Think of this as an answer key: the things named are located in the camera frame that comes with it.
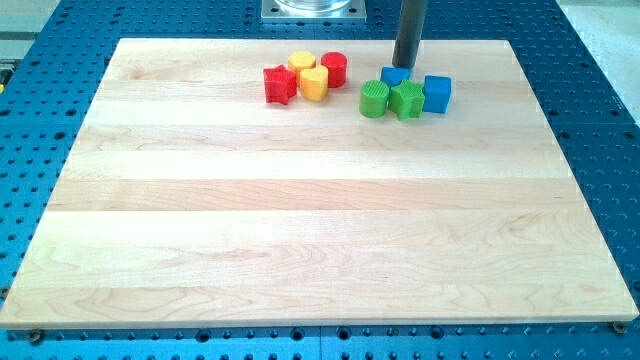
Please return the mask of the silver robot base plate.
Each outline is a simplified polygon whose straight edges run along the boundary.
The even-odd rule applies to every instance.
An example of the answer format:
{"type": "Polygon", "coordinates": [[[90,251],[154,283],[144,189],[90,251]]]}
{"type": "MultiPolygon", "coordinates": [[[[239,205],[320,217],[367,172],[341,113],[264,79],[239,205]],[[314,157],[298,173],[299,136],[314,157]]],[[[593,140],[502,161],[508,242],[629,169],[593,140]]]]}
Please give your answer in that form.
{"type": "Polygon", "coordinates": [[[365,0],[262,0],[264,22],[365,20],[365,0]]]}

